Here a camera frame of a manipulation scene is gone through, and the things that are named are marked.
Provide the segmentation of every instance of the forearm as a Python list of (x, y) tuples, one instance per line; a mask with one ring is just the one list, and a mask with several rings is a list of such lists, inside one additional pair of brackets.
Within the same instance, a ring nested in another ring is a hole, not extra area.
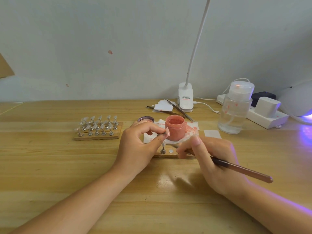
[(109, 171), (12, 234), (86, 234), (132, 179)]
[(255, 184), (244, 197), (230, 197), (272, 233), (312, 233), (312, 212)]

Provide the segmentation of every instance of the wooden base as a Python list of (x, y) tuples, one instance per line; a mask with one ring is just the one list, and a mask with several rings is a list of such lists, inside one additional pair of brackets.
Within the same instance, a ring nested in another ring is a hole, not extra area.
[[(160, 151), (162, 150), (162, 146), (160, 146), (156, 152), (156, 154), (153, 157), (158, 157), (158, 158), (178, 158), (177, 153), (176, 153), (176, 148), (174, 148), (173, 146), (167, 144), (165, 145), (165, 149), (166, 149), (166, 153), (165, 154), (161, 154)], [(186, 159), (194, 159), (195, 156), (188, 154)]]
[(123, 126), (123, 122), (119, 122), (119, 125), (117, 126), (117, 130), (113, 130), (113, 135), (110, 135), (110, 130), (105, 130), (106, 135), (102, 135), (102, 130), (99, 131), (99, 135), (95, 135), (95, 130), (92, 131), (92, 135), (88, 136), (89, 131), (80, 131), (80, 135), (83, 134), (83, 136), (79, 136), (78, 133), (75, 134), (74, 140), (95, 140), (95, 139), (118, 139), (121, 134), (121, 129)]

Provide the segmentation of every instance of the hand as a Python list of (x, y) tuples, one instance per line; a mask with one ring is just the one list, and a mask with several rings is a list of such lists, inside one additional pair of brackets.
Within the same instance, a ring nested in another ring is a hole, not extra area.
[[(140, 140), (141, 134), (153, 131), (158, 135), (148, 144)], [(152, 122), (134, 122), (130, 128), (123, 131), (117, 157), (112, 169), (117, 169), (126, 176), (134, 178), (150, 162), (162, 142), (168, 137), (165, 129)]]
[(186, 149), (193, 149), (205, 180), (214, 191), (227, 198), (244, 194), (248, 185), (247, 178), (243, 174), (215, 165), (210, 158), (212, 155), (238, 165), (235, 149), (230, 141), (192, 136), (177, 149), (179, 158), (185, 158)]

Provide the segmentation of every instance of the purple jar lid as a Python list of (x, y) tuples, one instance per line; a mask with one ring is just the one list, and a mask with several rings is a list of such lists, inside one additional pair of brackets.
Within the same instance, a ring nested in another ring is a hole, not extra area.
[(154, 118), (150, 117), (150, 116), (144, 116), (144, 117), (140, 117), (138, 119), (138, 122), (139, 121), (142, 121), (142, 120), (151, 120), (153, 123), (154, 123)]

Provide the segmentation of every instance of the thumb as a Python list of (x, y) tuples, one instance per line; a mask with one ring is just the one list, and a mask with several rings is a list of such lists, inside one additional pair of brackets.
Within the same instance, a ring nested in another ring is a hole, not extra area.
[(149, 148), (152, 151), (157, 151), (157, 149), (161, 146), (162, 142), (168, 137), (167, 134), (160, 134), (156, 138), (154, 138), (151, 142), (148, 143)]
[(201, 168), (208, 169), (208, 172), (212, 172), (213, 169), (215, 168), (215, 165), (201, 138), (196, 135), (193, 135), (190, 140), (193, 152), (197, 157), (197, 161), (201, 166)]

